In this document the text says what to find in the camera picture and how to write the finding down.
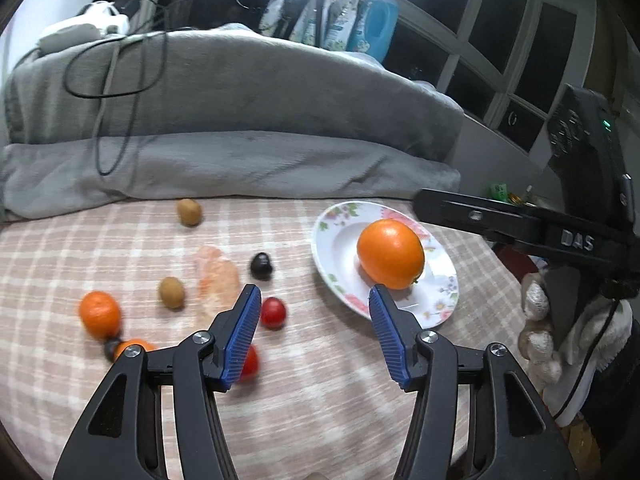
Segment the right gloved hand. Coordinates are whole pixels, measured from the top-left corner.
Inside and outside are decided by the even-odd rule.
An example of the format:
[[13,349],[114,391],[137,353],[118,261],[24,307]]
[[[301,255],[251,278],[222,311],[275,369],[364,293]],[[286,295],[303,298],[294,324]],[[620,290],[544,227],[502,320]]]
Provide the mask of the right gloved hand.
[[544,276],[531,273],[522,281],[521,308],[526,322],[518,351],[528,362],[527,375],[556,423],[566,427],[586,402],[594,375],[606,370],[629,340],[631,306],[626,299],[616,304],[599,296],[556,341]]

